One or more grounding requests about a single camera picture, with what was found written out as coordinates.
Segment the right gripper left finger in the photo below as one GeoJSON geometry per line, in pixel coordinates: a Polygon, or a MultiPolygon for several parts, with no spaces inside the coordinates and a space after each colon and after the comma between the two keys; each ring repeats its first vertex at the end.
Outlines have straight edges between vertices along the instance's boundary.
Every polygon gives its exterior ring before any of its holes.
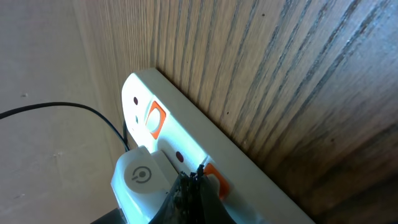
{"type": "Polygon", "coordinates": [[[192,177],[184,172],[179,173],[159,211],[149,223],[188,223],[194,190],[192,177]]]}

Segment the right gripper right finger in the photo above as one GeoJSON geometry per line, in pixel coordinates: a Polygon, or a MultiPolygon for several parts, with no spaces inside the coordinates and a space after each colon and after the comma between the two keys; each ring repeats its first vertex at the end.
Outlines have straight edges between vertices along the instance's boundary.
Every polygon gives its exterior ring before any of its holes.
{"type": "Polygon", "coordinates": [[[236,224],[218,198],[204,165],[199,165],[192,184],[192,223],[236,224]]]}

